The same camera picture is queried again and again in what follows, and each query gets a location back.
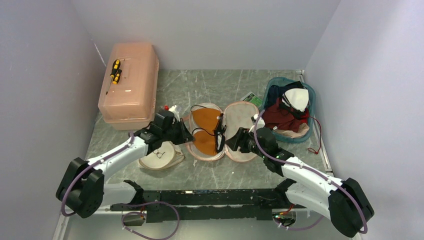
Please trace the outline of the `orange black bra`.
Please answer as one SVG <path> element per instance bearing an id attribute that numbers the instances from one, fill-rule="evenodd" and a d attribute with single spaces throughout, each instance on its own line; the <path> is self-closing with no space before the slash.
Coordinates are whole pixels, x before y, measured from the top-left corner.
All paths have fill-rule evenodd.
<path id="1" fill-rule="evenodd" d="M 194 146 L 200 153 L 214 156 L 224 148 L 224 114 L 216 108 L 194 105 L 190 109 L 196 127 L 191 131 Z"/>

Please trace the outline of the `white mesh laundry bag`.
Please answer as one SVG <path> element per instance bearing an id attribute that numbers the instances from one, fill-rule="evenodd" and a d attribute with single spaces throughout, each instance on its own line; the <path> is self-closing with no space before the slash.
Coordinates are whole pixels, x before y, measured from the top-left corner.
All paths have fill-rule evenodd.
<path id="1" fill-rule="evenodd" d="M 184 159 L 185 155 L 182 149 L 170 141 L 166 141 L 162 143 L 160 148 L 149 155 L 139 158 L 137 166 L 141 169 L 159 171 L 171 168 L 181 163 Z"/>

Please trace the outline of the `dark red bra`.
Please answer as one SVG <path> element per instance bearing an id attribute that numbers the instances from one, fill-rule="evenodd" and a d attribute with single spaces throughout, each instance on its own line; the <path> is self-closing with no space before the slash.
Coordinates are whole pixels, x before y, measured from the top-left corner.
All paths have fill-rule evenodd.
<path id="1" fill-rule="evenodd" d="M 275 104 L 267 107 L 262 115 L 267 128 L 292 131 L 298 133 L 301 125 L 308 122 L 309 109 L 299 111 L 294 107 L 286 105 L 282 98 L 277 98 Z"/>

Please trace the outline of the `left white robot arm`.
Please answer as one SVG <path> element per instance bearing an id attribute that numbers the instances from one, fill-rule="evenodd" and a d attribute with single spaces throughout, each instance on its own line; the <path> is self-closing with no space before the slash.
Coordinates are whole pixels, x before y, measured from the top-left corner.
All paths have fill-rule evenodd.
<path id="1" fill-rule="evenodd" d="M 118 204 L 131 210 L 145 206 L 144 189 L 134 181 L 106 182 L 130 163 L 152 154 L 164 142 L 193 142 L 194 136 L 177 115 L 175 110 L 162 109 L 146 127 L 129 132 L 128 139 L 117 147 L 88 160 L 73 159 L 55 194 L 61 201 L 61 214 L 87 218 L 102 206 Z"/>

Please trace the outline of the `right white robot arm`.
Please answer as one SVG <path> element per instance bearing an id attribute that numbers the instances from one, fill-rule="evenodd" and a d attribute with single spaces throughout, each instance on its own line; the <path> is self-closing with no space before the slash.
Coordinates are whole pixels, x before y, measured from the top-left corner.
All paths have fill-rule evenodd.
<path id="1" fill-rule="evenodd" d="M 225 144 L 234 152 L 258 155 L 268 170 L 285 178 L 274 189 L 280 207 L 294 204 L 312 210 L 330 220 L 349 238 L 368 229 L 366 224 L 375 212 L 353 178 L 342 180 L 309 166 L 281 148 L 266 127 L 256 131 L 241 127 Z"/>

